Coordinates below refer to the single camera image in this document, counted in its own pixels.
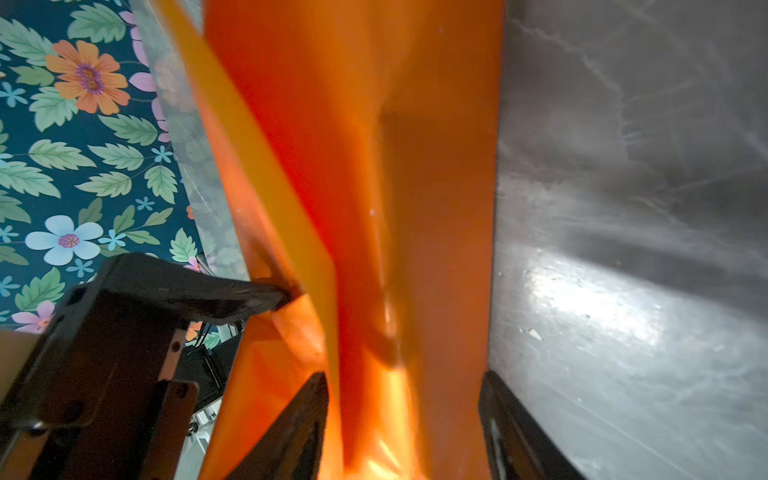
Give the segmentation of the yellow orange wrapping paper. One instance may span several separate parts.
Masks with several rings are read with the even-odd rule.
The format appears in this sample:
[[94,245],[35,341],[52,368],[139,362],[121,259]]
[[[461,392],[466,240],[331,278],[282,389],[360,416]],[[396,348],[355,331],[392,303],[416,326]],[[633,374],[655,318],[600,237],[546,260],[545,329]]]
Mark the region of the yellow orange wrapping paper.
[[296,299],[251,320],[205,479],[314,370],[324,479],[486,479],[500,1],[154,9],[188,75],[247,267]]

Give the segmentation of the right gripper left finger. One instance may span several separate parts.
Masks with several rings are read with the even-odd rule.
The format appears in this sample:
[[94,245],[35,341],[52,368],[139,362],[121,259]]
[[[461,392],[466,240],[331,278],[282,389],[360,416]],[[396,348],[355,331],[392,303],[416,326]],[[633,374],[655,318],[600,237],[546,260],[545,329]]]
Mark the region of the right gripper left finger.
[[312,374],[229,479],[317,480],[329,408],[323,372]]

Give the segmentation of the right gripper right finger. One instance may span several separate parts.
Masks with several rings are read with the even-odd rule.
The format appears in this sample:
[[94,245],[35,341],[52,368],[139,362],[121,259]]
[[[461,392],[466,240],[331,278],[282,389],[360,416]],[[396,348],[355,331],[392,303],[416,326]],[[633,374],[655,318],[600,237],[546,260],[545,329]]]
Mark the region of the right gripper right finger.
[[492,479],[584,479],[494,371],[483,375],[478,412]]

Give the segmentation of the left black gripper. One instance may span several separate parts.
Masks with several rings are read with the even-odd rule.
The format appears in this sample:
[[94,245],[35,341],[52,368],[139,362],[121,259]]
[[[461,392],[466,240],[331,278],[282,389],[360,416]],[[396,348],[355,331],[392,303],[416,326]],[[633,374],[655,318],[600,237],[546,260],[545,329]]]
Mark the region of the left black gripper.
[[187,327],[246,321],[291,300],[270,282],[142,253],[108,259],[69,290],[2,402],[2,477],[173,478],[199,394],[176,378]]

